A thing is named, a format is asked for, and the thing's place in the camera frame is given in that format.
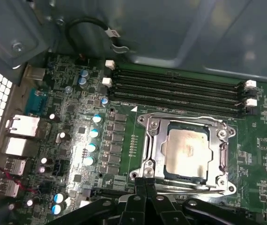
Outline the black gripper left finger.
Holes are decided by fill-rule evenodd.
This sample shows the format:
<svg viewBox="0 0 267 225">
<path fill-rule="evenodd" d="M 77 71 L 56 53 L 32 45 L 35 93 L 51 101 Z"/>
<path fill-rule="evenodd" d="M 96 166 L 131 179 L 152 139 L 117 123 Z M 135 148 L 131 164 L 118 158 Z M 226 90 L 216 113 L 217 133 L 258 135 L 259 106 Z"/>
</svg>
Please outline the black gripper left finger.
<svg viewBox="0 0 267 225">
<path fill-rule="evenodd" d="M 115 203 L 98 199 L 51 222 L 49 225 L 144 225 L 146 211 L 146 179 L 135 180 L 133 195 Z"/>
</svg>

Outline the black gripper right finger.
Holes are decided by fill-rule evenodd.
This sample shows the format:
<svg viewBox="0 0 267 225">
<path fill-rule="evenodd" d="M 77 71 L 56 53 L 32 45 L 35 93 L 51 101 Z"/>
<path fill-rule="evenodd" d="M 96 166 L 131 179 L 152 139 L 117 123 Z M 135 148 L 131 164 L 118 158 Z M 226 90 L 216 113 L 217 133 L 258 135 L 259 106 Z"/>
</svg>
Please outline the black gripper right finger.
<svg viewBox="0 0 267 225">
<path fill-rule="evenodd" d="M 166 195 L 156 190 L 155 180 L 146 179 L 148 206 L 152 211 L 147 219 L 152 225 L 257 225 L 245 214 L 223 209 L 199 199 L 190 198 L 175 206 Z"/>
</svg>

